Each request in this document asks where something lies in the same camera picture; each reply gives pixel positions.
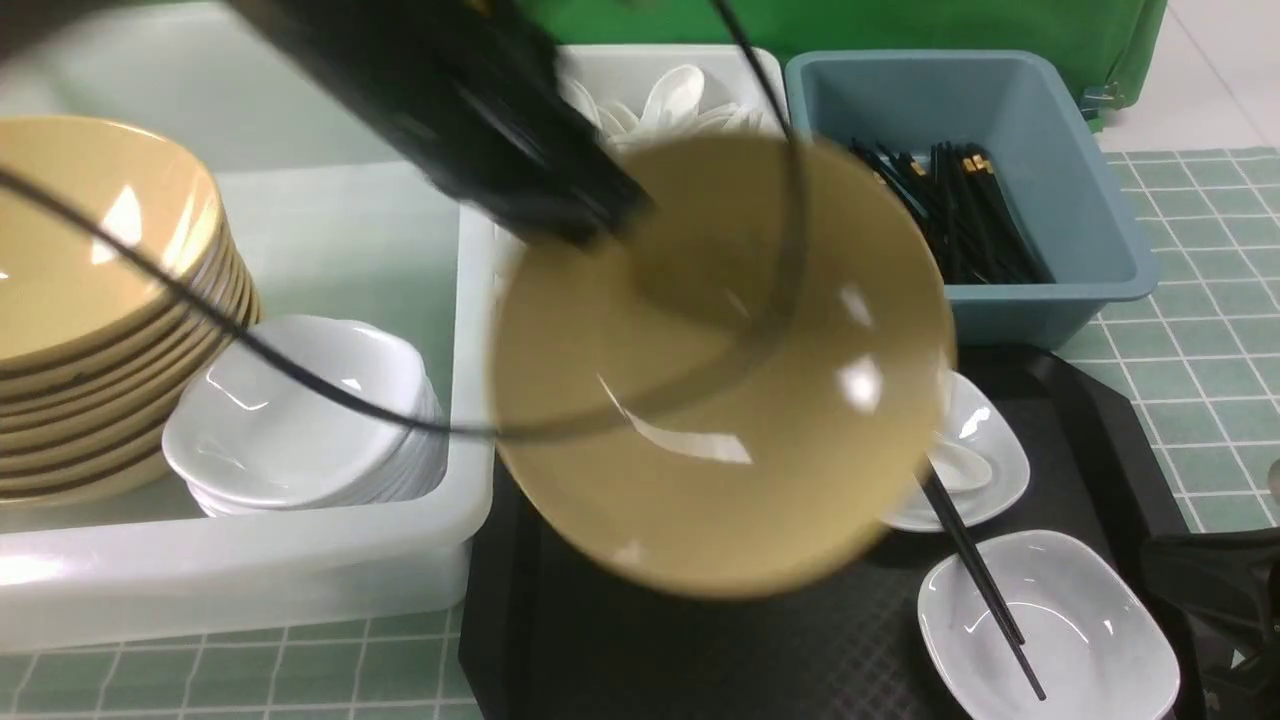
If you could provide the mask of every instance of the stack of tan bowls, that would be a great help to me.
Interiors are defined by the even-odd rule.
[[[0,165],[242,324],[260,319],[214,178],[182,146],[92,118],[5,119]],[[0,506],[84,502],[164,477],[165,419],[228,343],[106,243],[0,192]]]

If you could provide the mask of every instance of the white floor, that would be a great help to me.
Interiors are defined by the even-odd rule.
[[[1169,0],[1138,102],[1107,151],[1280,146],[1280,0]]]

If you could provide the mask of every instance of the black cable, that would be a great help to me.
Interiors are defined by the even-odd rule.
[[[776,340],[778,336],[786,332],[790,327],[791,315],[800,295],[800,281],[804,275],[804,263],[808,252],[808,218],[805,213],[806,204],[803,164],[800,159],[800,150],[795,141],[795,133],[787,122],[785,111],[782,110],[782,101],[773,86],[769,83],[769,78],[765,76],[759,59],[751,50],[751,44],[742,31],[737,17],[733,14],[726,0],[712,0],[712,4],[728,28],[735,45],[737,45],[739,50],[741,50],[742,56],[751,68],[751,74],[755,77],[756,83],[760,86],[760,91],[768,100],[769,109],[772,110],[773,117],[786,138],[786,142],[783,143],[783,154],[786,156],[788,170],[790,197],[787,208],[787,227],[785,228],[782,249],[778,258],[778,277],[772,292],[772,313],[756,322],[749,332],[744,334],[740,346],[745,347],[739,347],[737,351],[731,348],[726,354],[726,357],[719,361],[691,372],[684,378],[678,378],[677,380],[673,380],[644,397],[635,400],[626,398],[628,401],[626,404],[627,409],[636,414],[660,413],[664,409],[669,409],[673,401],[687,402],[690,400],[690,395],[696,395],[695,392],[691,392],[694,387],[700,386],[707,380],[716,380],[716,384],[724,387],[728,384],[724,382],[726,375],[737,375],[754,368],[756,361],[762,357],[762,352],[759,351],[763,351],[765,355],[771,352],[777,346]],[[28,202],[40,206],[63,222],[88,233],[90,237],[101,240],[102,242],[110,245],[111,249],[128,260],[136,269],[161,283],[182,302],[195,307],[201,315],[209,319],[224,337],[232,337],[237,342],[243,343],[244,347],[257,355],[268,365],[271,365],[289,379],[302,384],[316,395],[323,396],[325,400],[335,402],[355,413],[360,413],[361,415],[402,425],[413,430],[448,433],[458,437],[493,437],[507,441],[552,439],[556,437],[603,430],[630,421],[626,415],[618,413],[613,407],[603,407],[600,411],[586,413],[573,418],[541,421],[536,425],[511,428],[494,428],[492,425],[454,425],[394,413],[325,380],[320,375],[316,375],[311,370],[294,363],[283,352],[262,342],[253,336],[252,329],[241,327],[234,318],[223,313],[214,304],[201,297],[198,292],[193,291],[180,279],[172,277],[161,266],[155,264],[155,261],[150,260],[132,246],[122,242],[119,238],[99,227],[97,223],[87,218],[83,213],[72,208],[67,201],[40,187],[40,184],[23,178],[8,168],[0,167],[0,188],[8,190]]]

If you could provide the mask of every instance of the stack of white bowls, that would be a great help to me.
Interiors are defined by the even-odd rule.
[[[372,325],[285,315],[253,334],[375,405],[443,415],[422,356]],[[439,483],[447,460],[444,434],[347,410],[241,343],[187,387],[161,445],[192,497],[215,518],[412,500]]]

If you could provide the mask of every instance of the white plastic bin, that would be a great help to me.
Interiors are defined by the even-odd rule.
[[[707,102],[764,108],[737,50],[571,49],[570,73],[637,110],[695,63]],[[781,68],[762,60],[782,91]],[[216,3],[102,15],[0,68],[0,115],[76,113],[182,142],[214,170],[268,314],[355,318],[417,346],[453,421],[488,420],[499,261],[484,217],[408,164]],[[401,503],[204,518],[169,478],[56,510],[0,509],[0,652],[439,610],[466,588],[493,446],[454,439],[448,471]]]

